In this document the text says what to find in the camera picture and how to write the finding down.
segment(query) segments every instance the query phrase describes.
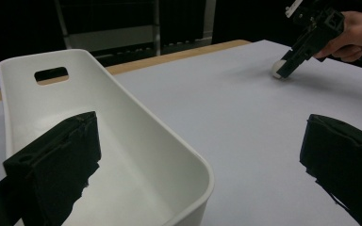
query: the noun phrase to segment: table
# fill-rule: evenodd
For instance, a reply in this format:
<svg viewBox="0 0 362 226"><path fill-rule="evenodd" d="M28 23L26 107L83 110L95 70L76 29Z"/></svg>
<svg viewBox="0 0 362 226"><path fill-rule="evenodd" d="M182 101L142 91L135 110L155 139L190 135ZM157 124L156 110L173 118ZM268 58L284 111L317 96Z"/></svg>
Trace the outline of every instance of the table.
<svg viewBox="0 0 362 226"><path fill-rule="evenodd" d="M246 43L142 69L122 65L116 79L214 169L202 226L358 225L305 173L299 152L311 113L362 129L362 69L312 59L279 81L271 65L287 46Z"/></svg>

